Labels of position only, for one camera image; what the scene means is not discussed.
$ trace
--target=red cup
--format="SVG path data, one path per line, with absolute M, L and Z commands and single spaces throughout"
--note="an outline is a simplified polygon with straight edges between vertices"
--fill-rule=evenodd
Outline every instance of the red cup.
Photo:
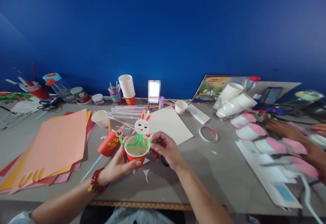
M 136 167 L 135 169 L 138 170 L 139 168 L 141 168 L 141 166 L 143 165 L 144 163 L 144 160 L 146 158 L 146 155 L 147 153 L 149 152 L 149 147 L 146 149 L 146 148 L 142 148 L 142 147 L 139 147 L 139 150 L 142 151 L 142 154 L 141 155 L 134 155 L 132 153 L 132 148 L 136 147 L 138 148 L 138 145 L 135 145 L 135 146 L 128 146 L 128 144 L 132 144 L 132 143 L 135 143 L 137 141 L 137 136 L 132 136 L 130 137 L 126 143 L 125 143 L 125 151 L 127 153 L 127 158 L 129 161 L 132 161 L 132 160 L 139 160 L 142 164 L 138 167 Z
M 127 102 L 127 104 L 128 104 L 129 106 L 135 105 L 135 103 L 136 103 L 136 99 L 135 99 L 135 97 L 136 97 L 136 95 L 134 95 L 134 96 L 131 97 L 131 98 L 127 98 L 127 97 L 125 97 L 126 102 Z
M 43 89 L 43 87 L 37 83 L 33 82 L 34 86 L 30 86 L 27 88 L 24 88 L 23 90 L 32 94 L 33 96 L 39 98 L 39 99 L 49 99 L 51 96 Z
M 115 131 L 111 130 L 97 151 L 105 157 L 109 157 L 119 145 L 120 139 L 115 136 Z

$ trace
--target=smartphone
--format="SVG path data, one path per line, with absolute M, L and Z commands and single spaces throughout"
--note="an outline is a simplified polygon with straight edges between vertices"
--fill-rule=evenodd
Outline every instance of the smartphone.
M 159 103 L 161 97 L 161 81 L 149 80 L 148 81 L 148 104 Z
M 275 104 L 282 91 L 283 87 L 269 87 L 262 102 L 264 104 Z

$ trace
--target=table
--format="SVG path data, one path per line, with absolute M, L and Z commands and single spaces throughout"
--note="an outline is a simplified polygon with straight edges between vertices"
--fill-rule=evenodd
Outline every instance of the table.
M 144 102 L 141 99 L 136 101 L 137 104 Z M 8 104 L 6 107 L 11 108 L 13 105 Z M 225 204 L 230 213 L 295 216 L 296 211 L 286 212 L 274 205 L 270 200 L 235 144 L 237 139 L 235 127 L 229 121 L 220 121 L 216 117 L 212 103 L 195 103 L 194 105 L 210 116 L 211 119 L 205 125 L 215 129 L 220 139 L 217 143 L 204 142 L 198 133 L 198 129 L 202 125 L 189 113 L 185 112 L 181 119 L 194 137 L 180 144 L 179 149 L 208 191 L 221 203 Z M 92 111 L 110 110 L 111 106 L 114 106 L 111 100 L 102 106 L 64 104 L 62 110 L 57 113 L 47 113 L 38 121 L 35 121 L 35 118 L 42 113 L 38 111 L 12 129 L 0 132 L 0 169 L 30 146 L 42 122 L 54 116 L 64 115 L 68 111 L 77 112 L 85 108 Z M 7 112 L 3 109 L 0 110 L 0 116 L 5 113 Z M 135 122 L 134 120 L 125 121 L 131 124 Z M 117 129 L 115 128 L 116 125 L 120 124 L 112 122 L 113 129 Z M 95 125 L 88 140 L 85 161 L 81 164 L 79 171 L 72 173 L 67 183 L 27 189 L 13 195 L 1 194 L 0 201 L 44 202 L 78 184 L 99 157 L 97 149 L 103 141 L 101 136 L 107 134 L 108 128 L 100 128 Z M 137 170 L 135 175 L 126 174 L 120 180 L 112 183 L 108 191 L 97 197 L 95 204 L 105 205 L 105 203 L 125 201 L 126 206 L 132 206 L 135 202 L 147 202 L 142 206 L 147 208 L 171 208 L 170 203 L 173 203 L 172 208 L 179 206 L 179 209 L 189 209 L 189 205 L 181 205 L 188 204 L 189 201 L 175 172 L 164 166 L 162 162 L 156 162 L 153 158 L 149 158 L 151 161 Z M 95 168 L 101 168 L 107 162 L 108 158 L 102 157 Z M 145 169 L 150 169 L 148 185 L 145 182 L 143 173 Z M 298 196 L 303 185 L 288 186 L 293 194 Z M 324 211 L 326 205 L 313 192 L 311 202 L 316 213 L 321 217 L 326 217 Z M 306 209 L 304 209 L 303 214 L 311 216 Z

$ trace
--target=person's hand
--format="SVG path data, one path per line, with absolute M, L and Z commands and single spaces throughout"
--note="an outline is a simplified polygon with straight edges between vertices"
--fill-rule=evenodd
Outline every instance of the person's hand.
M 305 140 L 305 136 L 299 131 L 297 128 L 294 128 L 288 123 L 273 120 L 273 119 L 266 119 L 265 126 L 267 129 L 273 131 L 280 137 L 286 137 L 298 142 Z
M 132 136 L 133 135 L 125 136 L 125 138 L 123 139 L 123 143 L 125 143 L 128 138 Z M 125 155 L 126 153 L 124 146 L 120 146 L 109 165 L 100 172 L 98 176 L 98 183 L 100 186 L 105 186 L 108 183 L 119 179 L 121 176 L 123 176 L 123 174 L 141 165 L 141 162 L 138 160 L 133 160 L 128 163 L 125 163 Z
M 326 137 L 326 124 L 316 124 L 311 129 L 317 131 L 321 136 Z
M 153 135 L 150 147 L 154 150 L 154 156 L 159 160 L 159 154 L 162 155 L 171 169 L 178 171 L 185 169 L 187 163 L 181 155 L 176 142 L 164 132 L 157 132 Z

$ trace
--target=bracelet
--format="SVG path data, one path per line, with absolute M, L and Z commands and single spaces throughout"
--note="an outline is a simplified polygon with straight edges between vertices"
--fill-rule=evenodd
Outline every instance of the bracelet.
M 95 192 L 95 193 L 96 193 L 96 192 L 98 192 L 98 193 L 102 193 L 102 192 L 104 192 L 104 190 L 105 190 L 105 189 L 110 185 L 110 183 L 107 184 L 107 185 L 105 185 L 104 187 L 98 185 L 98 182 L 97 182 L 98 175 L 99 175 L 99 173 L 100 173 L 102 170 L 104 170 L 104 168 L 101 168 L 101 169 L 99 169 L 99 170 L 96 170 L 96 171 L 93 173 L 92 180 L 91 180 L 91 186 L 90 186 L 89 189 L 88 189 L 89 192 L 93 190 L 93 192 Z

